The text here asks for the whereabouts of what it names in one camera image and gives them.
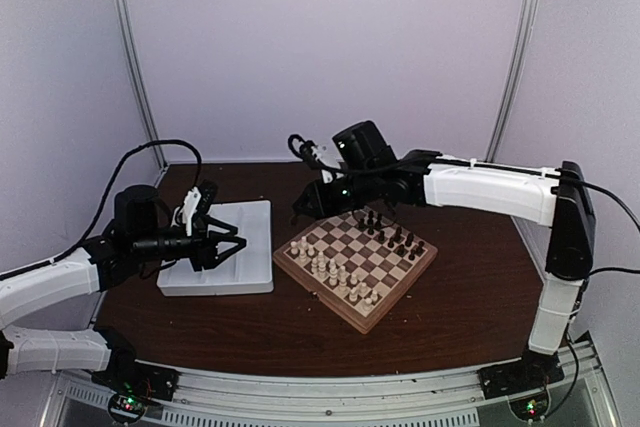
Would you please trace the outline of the wooden chess board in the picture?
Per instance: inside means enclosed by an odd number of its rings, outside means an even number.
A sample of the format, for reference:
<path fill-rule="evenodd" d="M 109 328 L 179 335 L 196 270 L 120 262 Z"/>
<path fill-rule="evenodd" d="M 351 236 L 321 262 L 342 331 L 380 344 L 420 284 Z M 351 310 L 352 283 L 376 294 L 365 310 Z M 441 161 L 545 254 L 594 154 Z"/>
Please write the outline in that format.
<path fill-rule="evenodd" d="M 315 222 L 279 247 L 274 263 L 362 334 L 369 333 L 438 250 L 366 207 Z"/>

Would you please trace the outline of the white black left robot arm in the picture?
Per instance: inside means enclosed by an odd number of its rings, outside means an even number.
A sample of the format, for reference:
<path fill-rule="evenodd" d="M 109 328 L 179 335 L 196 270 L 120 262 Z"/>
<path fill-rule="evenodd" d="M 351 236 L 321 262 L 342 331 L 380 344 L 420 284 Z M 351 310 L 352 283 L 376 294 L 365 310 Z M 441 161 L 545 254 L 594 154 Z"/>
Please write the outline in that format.
<path fill-rule="evenodd" d="M 15 321 L 64 300 L 105 292 L 159 262 L 182 259 L 194 271 L 218 267 L 245 248 L 237 227 L 213 218 L 217 187 L 204 182 L 168 212 L 156 188 L 134 185 L 115 196 L 114 217 L 102 234 L 58 256 L 1 276 L 1 374 L 85 370 L 114 390 L 132 392 L 147 378 L 131 344 L 113 329 L 77 332 L 21 331 Z"/>

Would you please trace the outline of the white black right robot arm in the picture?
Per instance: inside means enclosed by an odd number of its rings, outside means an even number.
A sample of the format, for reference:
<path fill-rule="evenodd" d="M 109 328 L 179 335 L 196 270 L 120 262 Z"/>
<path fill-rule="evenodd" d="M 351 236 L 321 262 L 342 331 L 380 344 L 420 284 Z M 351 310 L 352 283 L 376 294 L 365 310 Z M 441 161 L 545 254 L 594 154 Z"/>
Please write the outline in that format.
<path fill-rule="evenodd" d="M 550 231 L 541 296 L 522 359 L 513 366 L 519 387 L 535 387 L 551 371 L 593 269 L 595 214 L 578 164 L 527 168 L 413 149 L 399 157 L 370 120 L 332 138 L 337 159 L 292 134 L 290 152 L 320 173 L 294 204 L 298 215 L 323 219 L 384 202 L 415 208 L 468 209 L 501 217 L 511 228 L 529 222 Z"/>

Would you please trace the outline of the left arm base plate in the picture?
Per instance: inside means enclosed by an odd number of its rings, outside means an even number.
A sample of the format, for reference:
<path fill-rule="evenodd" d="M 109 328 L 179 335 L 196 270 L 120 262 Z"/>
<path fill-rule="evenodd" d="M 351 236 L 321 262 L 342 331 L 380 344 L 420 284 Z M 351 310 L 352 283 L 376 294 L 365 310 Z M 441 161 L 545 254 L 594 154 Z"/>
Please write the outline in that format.
<path fill-rule="evenodd" d="M 174 369 L 135 361 L 131 367 L 109 367 L 105 371 L 92 372 L 91 380 L 118 394 L 144 400 L 171 401 L 179 373 Z"/>

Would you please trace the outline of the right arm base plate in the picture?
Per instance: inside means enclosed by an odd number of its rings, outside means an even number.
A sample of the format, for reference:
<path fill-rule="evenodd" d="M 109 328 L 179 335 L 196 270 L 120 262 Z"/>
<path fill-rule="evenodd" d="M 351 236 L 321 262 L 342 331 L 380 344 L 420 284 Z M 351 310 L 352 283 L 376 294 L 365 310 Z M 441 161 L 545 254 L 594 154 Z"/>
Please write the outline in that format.
<path fill-rule="evenodd" d="M 478 370 L 478 378 L 484 398 L 489 400 L 544 390 L 562 381 L 565 374 L 557 360 L 544 364 L 519 359 L 483 367 Z"/>

